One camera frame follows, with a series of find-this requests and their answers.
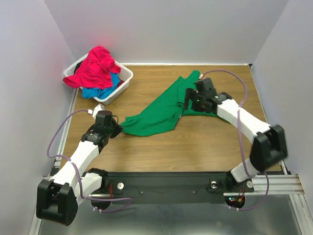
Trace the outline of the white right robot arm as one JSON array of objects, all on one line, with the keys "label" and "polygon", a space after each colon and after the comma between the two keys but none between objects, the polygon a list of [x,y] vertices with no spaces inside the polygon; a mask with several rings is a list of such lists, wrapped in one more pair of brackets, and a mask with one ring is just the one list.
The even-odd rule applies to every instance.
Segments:
[{"label": "white right robot arm", "polygon": [[184,109],[190,107],[200,113],[214,113],[246,136],[252,144],[250,156],[226,174],[225,185],[236,191],[243,181],[255,177],[288,156],[285,131],[259,120],[243,109],[229,94],[217,93],[210,78],[195,82],[195,88],[185,92]]}]

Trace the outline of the green t shirt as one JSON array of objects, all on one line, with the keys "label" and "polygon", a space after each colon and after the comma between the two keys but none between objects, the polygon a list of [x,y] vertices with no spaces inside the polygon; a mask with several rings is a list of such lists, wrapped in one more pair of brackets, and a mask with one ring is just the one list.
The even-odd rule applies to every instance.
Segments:
[{"label": "green t shirt", "polygon": [[184,99],[187,88],[194,89],[200,72],[194,70],[187,78],[179,77],[159,97],[149,104],[140,114],[126,117],[121,123],[123,132],[140,137],[161,134],[174,130],[179,119],[184,116],[217,117],[214,113],[196,112],[191,109],[184,110]]}]

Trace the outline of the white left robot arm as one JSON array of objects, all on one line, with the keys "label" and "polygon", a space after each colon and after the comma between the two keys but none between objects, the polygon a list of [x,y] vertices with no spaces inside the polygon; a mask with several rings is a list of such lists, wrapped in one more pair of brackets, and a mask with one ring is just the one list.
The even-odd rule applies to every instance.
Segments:
[{"label": "white left robot arm", "polygon": [[70,225],[80,204],[94,191],[105,192],[109,187],[104,170],[85,172],[89,164],[122,131],[111,111],[102,104],[87,110],[95,123],[81,140],[65,165],[50,179],[43,179],[37,187],[36,216],[39,219]]}]

